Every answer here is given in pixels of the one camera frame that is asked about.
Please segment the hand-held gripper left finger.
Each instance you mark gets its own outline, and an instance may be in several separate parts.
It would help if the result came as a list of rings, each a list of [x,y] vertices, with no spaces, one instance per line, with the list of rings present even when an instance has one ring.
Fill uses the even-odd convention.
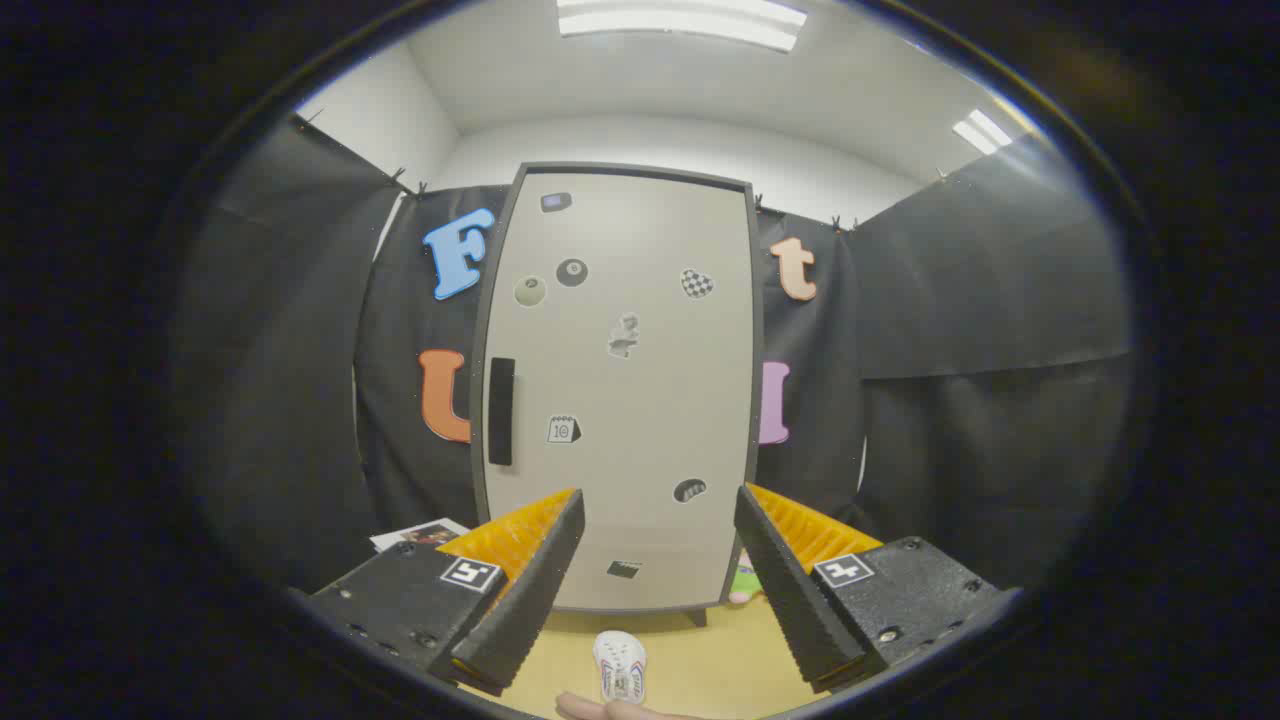
[[[498,696],[540,635],[584,528],[582,492],[567,488],[442,544],[403,539],[300,603],[402,676]]]

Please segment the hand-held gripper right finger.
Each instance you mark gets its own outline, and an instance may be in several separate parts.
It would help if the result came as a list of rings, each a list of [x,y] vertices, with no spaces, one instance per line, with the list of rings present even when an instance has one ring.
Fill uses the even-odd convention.
[[[987,626],[1020,597],[908,536],[878,541],[755,484],[735,529],[804,682],[836,692]]]

